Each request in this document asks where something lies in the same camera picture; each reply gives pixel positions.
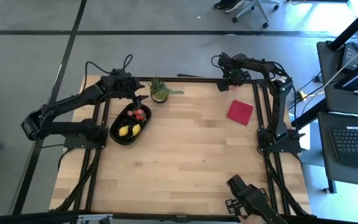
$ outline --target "lemon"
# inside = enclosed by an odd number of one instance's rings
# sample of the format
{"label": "lemon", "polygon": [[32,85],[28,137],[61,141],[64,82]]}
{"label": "lemon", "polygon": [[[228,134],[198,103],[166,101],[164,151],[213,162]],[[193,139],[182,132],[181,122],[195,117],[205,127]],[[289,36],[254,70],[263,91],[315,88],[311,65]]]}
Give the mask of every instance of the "lemon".
{"label": "lemon", "polygon": [[125,135],[128,134],[128,130],[129,130],[129,127],[124,126],[124,127],[119,129],[118,133],[119,133],[120,136],[125,136]]}
{"label": "lemon", "polygon": [[140,125],[137,124],[132,128],[132,133],[134,134],[134,136],[136,136],[137,134],[140,133]]}

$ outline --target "red cloth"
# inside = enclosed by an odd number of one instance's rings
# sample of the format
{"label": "red cloth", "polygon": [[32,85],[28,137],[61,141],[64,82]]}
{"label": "red cloth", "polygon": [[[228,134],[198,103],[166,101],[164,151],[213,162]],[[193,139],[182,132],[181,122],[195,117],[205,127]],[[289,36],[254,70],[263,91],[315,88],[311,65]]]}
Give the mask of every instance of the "red cloth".
{"label": "red cloth", "polygon": [[227,117],[237,121],[238,123],[247,125],[252,114],[254,106],[247,103],[240,102],[238,100],[233,100],[229,111],[227,112]]}

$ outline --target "office chair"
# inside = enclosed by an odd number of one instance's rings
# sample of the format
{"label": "office chair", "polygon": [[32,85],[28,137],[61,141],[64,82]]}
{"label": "office chair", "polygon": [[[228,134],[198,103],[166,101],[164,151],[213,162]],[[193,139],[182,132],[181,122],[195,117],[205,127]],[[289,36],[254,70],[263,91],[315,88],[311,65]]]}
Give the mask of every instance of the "office chair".
{"label": "office chair", "polygon": [[243,15],[243,13],[245,13],[246,11],[248,11],[249,9],[254,10],[255,6],[258,7],[259,11],[262,13],[262,15],[265,17],[266,22],[263,24],[263,28],[267,28],[269,26],[269,17],[267,16],[267,13],[265,11],[265,9],[262,6],[262,3],[265,4],[276,4],[273,8],[273,11],[276,11],[279,8],[279,1],[274,1],[274,0],[251,0],[248,5],[246,5],[245,8],[243,8],[239,13],[237,13],[237,15],[235,17],[233,17],[232,21],[234,23],[238,22],[238,18]]}

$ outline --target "gray floor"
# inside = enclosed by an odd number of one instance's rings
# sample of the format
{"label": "gray floor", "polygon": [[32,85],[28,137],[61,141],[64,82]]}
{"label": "gray floor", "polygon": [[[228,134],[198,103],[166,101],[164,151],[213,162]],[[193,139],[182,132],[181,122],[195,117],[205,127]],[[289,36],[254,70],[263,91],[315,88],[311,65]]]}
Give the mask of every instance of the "gray floor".
{"label": "gray floor", "polygon": [[[71,30],[80,2],[0,0],[0,29]],[[233,15],[211,9],[213,2],[88,1],[80,30],[261,30],[264,21],[258,11],[233,24]],[[268,33],[261,36],[77,36],[58,97],[78,92],[87,60],[106,69],[120,68],[127,54],[134,55],[127,71],[135,76],[185,73],[220,77],[221,72],[212,67],[210,58],[222,51],[229,55],[242,52],[250,57],[280,62],[293,77],[295,88],[299,88],[319,72],[316,43],[328,40],[311,36],[321,36],[322,32],[338,34],[354,20],[354,12],[344,3],[304,2],[292,6],[283,2],[277,12],[268,13],[271,21],[265,31],[303,31],[307,36],[289,37],[284,33],[283,36]],[[48,99],[68,38],[67,35],[0,35],[0,141],[6,145],[0,151],[0,215],[9,213],[30,152],[31,142],[19,124]],[[100,73],[91,69],[90,74]],[[313,83],[305,92],[317,86]],[[69,113],[60,120],[68,121],[70,117]],[[62,141],[62,138],[50,137],[45,145]],[[24,212],[48,210],[61,153],[59,147],[42,150]],[[304,166],[303,170],[315,215],[358,222],[358,186],[338,183],[339,193],[326,195],[321,191],[326,187],[324,168]]]}

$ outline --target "black desk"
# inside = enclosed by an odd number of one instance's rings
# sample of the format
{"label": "black desk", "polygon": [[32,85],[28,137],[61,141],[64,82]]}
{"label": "black desk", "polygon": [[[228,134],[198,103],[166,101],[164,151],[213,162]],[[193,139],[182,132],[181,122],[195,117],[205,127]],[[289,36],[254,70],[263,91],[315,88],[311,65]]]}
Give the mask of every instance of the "black desk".
{"label": "black desk", "polygon": [[332,125],[343,124],[346,126],[358,126],[358,117],[339,115],[332,113],[318,113],[318,123],[323,145],[324,164],[329,181],[331,193],[334,193],[334,180],[358,184],[358,168],[340,165],[336,159],[334,147],[328,134],[328,128]]}
{"label": "black desk", "polygon": [[[340,52],[333,52],[327,48],[325,42],[317,43],[317,53],[320,62],[321,74],[324,84],[337,72],[337,65],[341,56]],[[346,74],[340,73],[334,81],[342,79]],[[318,112],[335,111],[341,113],[358,114],[358,95],[350,91],[334,88],[335,83],[328,85],[325,91],[325,99],[315,104],[303,115],[296,119],[298,127],[302,128],[317,118]]]}

